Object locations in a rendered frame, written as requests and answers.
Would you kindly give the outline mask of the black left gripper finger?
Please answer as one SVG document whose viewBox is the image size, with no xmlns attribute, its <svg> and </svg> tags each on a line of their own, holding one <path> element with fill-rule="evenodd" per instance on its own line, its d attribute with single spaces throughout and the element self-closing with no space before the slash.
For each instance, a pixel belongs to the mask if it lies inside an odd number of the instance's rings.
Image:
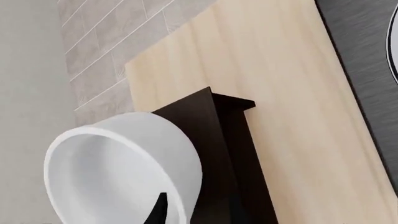
<svg viewBox="0 0 398 224">
<path fill-rule="evenodd" d="M 167 210 L 167 193 L 162 192 L 159 194 L 159 197 L 144 224 L 165 224 L 167 219 Z"/>
</svg>

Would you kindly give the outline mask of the dark brown wooden cabinet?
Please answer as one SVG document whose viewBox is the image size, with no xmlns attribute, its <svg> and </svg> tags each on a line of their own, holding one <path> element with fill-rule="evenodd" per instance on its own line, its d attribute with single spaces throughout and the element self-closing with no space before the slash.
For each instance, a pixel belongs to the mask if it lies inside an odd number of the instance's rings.
<svg viewBox="0 0 398 224">
<path fill-rule="evenodd" d="M 244 114 L 255 105 L 206 87 L 154 112 L 178 126 L 200 158 L 189 224 L 279 224 Z"/>
</svg>

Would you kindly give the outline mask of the flat black stove plate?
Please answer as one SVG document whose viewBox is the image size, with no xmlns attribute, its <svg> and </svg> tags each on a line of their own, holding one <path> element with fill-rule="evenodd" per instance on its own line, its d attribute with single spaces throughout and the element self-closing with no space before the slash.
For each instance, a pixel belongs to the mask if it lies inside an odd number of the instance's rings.
<svg viewBox="0 0 398 224">
<path fill-rule="evenodd" d="M 315 0 L 398 196 L 398 0 Z"/>
</svg>

